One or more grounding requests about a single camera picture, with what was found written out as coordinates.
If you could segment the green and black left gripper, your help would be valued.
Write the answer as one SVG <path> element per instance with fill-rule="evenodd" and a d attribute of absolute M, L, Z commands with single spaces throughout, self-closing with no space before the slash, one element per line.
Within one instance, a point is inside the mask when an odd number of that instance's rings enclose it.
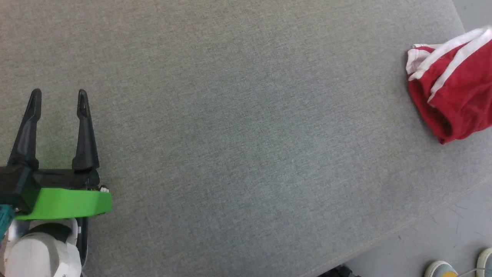
<path fill-rule="evenodd" d="M 38 170 L 36 158 L 37 123 L 42 113 L 42 91 L 34 89 L 23 114 L 7 165 L 22 164 Z M 100 166 L 96 139 L 88 103 L 88 94 L 80 89 L 77 98 L 79 119 L 76 154 L 72 169 L 42 169 L 34 173 L 41 190 L 30 214 L 18 212 L 18 220 L 56 220 L 92 217 L 109 212 L 112 194 L 100 185 L 95 170 Z"/>

